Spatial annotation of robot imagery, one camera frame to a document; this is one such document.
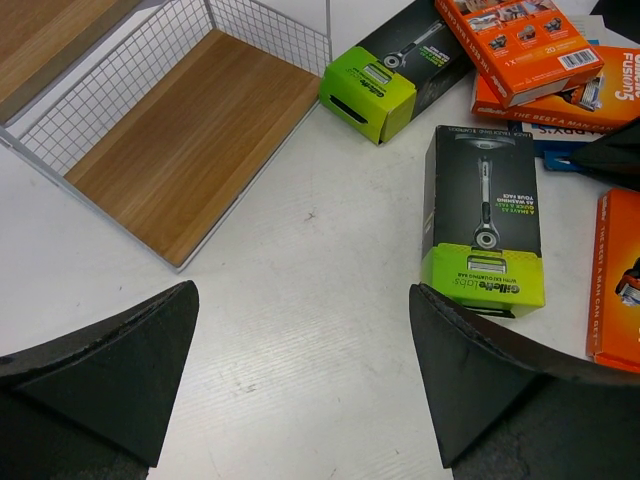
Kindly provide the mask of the blue Harry's razor box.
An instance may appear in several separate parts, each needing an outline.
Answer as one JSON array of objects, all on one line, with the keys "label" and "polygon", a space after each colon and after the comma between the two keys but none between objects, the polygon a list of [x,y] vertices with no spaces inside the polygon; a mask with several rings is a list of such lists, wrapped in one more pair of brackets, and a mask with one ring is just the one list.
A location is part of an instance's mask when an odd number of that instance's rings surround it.
[{"label": "blue Harry's razor box", "polygon": [[585,130],[519,121],[508,121],[507,125],[511,132],[532,135],[535,155],[543,160],[544,167],[549,171],[575,173],[586,171],[585,167],[573,164],[569,157],[575,150],[602,137],[600,133]]}]

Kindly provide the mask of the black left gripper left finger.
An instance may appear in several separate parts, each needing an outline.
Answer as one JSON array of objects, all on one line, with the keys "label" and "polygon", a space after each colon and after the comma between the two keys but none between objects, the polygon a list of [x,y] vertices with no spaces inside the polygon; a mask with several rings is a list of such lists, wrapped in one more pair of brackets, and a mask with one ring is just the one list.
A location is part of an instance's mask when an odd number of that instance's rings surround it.
[{"label": "black left gripper left finger", "polygon": [[192,281],[1,358],[4,479],[144,479],[199,313]]}]

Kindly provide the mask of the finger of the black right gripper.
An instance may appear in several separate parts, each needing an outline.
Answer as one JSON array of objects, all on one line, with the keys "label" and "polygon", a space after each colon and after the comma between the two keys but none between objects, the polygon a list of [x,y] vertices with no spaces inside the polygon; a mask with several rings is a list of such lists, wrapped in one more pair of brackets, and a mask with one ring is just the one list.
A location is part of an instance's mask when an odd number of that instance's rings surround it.
[{"label": "finger of the black right gripper", "polygon": [[639,190],[639,120],[595,140],[569,156],[582,173],[630,190]]}]

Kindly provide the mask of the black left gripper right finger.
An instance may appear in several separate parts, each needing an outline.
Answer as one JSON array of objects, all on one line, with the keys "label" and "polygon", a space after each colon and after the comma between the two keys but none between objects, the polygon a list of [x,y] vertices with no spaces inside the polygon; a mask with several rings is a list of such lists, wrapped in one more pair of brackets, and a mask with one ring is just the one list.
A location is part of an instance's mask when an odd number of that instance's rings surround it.
[{"label": "black left gripper right finger", "polygon": [[578,359],[417,284],[413,341],[457,479],[636,479],[639,377]]}]

